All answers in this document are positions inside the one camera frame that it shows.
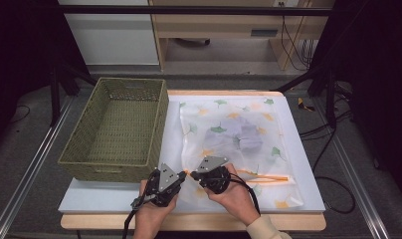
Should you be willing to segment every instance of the yellow flower print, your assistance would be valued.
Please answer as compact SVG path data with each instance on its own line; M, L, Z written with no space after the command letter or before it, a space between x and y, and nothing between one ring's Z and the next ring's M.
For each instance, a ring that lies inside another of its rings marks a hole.
M269 121L273 121L273 120L274 120L273 117L272 117L270 114L263 113L263 116L264 116L267 120L269 120Z
M200 111L198 112L198 115L205 116L207 115L207 113L208 113L207 109L201 108Z
M267 134L267 130L263 127L258 127L257 131L262 135Z
M211 149L211 150L203 149L202 152L201 152L201 156L203 156L203 157L204 157L204 156L208 156L208 155L213 154L213 152L214 152L213 149Z
M262 105L259 103L251 103L252 110L259 110L261 107L262 107Z
M285 201L275 200L275 204L276 204L277 208L288 208L289 207L288 203Z
M231 113L231 114L228 115L228 118L230 118L230 119L235 119L235 118L237 118L238 116L239 116L239 114L237 114L237 113Z

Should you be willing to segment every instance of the black curtain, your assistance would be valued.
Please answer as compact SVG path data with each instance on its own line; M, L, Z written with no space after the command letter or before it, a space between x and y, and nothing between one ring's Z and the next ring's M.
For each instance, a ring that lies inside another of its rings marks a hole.
M0 0L0 135L16 110L18 99L50 83L54 66L68 64L89 71L62 13L34 12L35 4L57 0ZM61 72L69 94L77 92L74 76Z
M337 1L359 11L366 1ZM338 81L350 82L351 107L376 161L388 169L402 191L402 1L370 0L356 21L329 18L317 46L312 67L323 61L336 45L328 64ZM312 89L321 91L325 76L313 79Z

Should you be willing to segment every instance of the basket handle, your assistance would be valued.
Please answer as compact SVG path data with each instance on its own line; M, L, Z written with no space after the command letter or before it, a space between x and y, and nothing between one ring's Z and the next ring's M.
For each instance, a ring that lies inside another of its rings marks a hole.
M93 170L96 173L121 173L120 168L99 168L99 167L95 167L95 168L93 168Z

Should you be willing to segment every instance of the wicker basket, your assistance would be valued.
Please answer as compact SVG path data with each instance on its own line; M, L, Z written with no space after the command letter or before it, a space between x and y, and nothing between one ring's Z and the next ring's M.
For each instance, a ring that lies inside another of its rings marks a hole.
M158 166L164 80L100 78L58 164L78 180L139 182Z

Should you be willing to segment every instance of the wire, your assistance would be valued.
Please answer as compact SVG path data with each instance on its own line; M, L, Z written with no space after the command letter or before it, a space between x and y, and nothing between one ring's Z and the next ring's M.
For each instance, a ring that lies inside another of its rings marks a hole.
M299 68L297 68L297 67L295 66L294 62L292 61L291 55L290 55L290 54L288 53L288 51L286 50L285 43L284 43L284 41L283 41L283 33L284 33L284 30L286 29L285 16L282 16L282 19L283 19L283 22L282 22L282 32L281 32L281 33L282 33L282 37L281 37L281 42L282 42L283 50L285 51L286 55L288 55L289 61L291 62L292 66L293 66L296 70L298 70L298 71L306 71L307 69L299 69ZM298 57L299 57L300 55L298 54L297 48L295 47L295 43L294 43L294 42L292 42L292 43L293 43L294 48L295 48L295 51L297 52L297 55L298 55Z
M142 204L144 204L144 198L147 192L147 188L148 188L148 182L153 178L154 173L156 170L152 171L147 179L147 184L145 185L144 191L142 192L139 202L138 204L135 206L136 208L139 208L140 206L142 206ZM122 231L122 239L126 239L127 236L127 231L129 229L129 223L132 220L132 217L136 214L137 210L132 210L129 212L129 214L126 217L126 220L124 220L124 225L123 225L123 231Z
M301 60L304 61L307 65L307 67L309 68L310 63L312 61L313 40L309 40L309 50L307 52L307 56L305 55L306 41L307 40L303 40L303 43L302 43Z
M25 113L25 115L23 117L21 117L19 119L15 119L13 121L10 121L9 123L14 123L14 122L17 122L17 121L21 121L21 120L25 119L31 112L31 109L29 107L27 107L27 106L17 106L17 108L25 108L25 109L27 109L27 112Z
M335 180L333 178L326 177L326 176L316 176L315 179L325 179L325 180L329 180L329 181L332 181L332 182L338 184L344 190L347 191L347 193L349 194L349 196L350 196L350 198L352 200L352 205L350 206L350 208L348 210L345 210L345 211L337 209L335 207L332 207L328 202L324 201L324 203L328 206L329 209L331 209L331 210L333 210L335 212L341 213L341 214L349 214L355 209L355 207L356 207L355 196L353 195L352 191L347 186L345 186L343 183L341 183L341 182L339 182L339 181L337 181L337 180Z
M331 132L328 132L324 135L318 136L318 137L310 137L310 138L303 138L302 141L310 141L310 140L316 140L316 139L320 139L320 138L324 138L326 136L329 136L331 134Z
M346 111L343 114L341 114L340 116L336 117L336 120L337 120L337 122L341 122L341 121L345 120L347 116L350 116L350 115L351 115L351 111ZM319 126L317 128L311 129L309 131L301 132L300 136L301 137L306 137L306 136L309 136L309 135L313 135L315 133L318 133L318 132L324 130L327 126L329 126L329 123L326 123L326 124L324 124L322 126Z
M319 161L321 160L322 155L325 153L325 150L328 148L328 146L330 145L331 140L334 138L335 131L336 131L336 127L335 127L334 130L332 131L331 136L330 136L330 138L328 139L327 143L324 145L324 148L322 149L321 153L320 153L319 156L316 158L316 161L315 161L315 163L313 164L313 167L312 167L312 173L315 172L316 166L318 165Z
M234 173L230 173L231 176L237 177L239 180L233 179L233 178L206 178L204 181L209 182L209 181L231 181L231 182L236 182L247 188L248 192L251 194L251 198L253 200L254 206L259 214L260 212L260 206L257 200L257 196L255 195L254 190L245 182L244 179L242 179L240 176Z

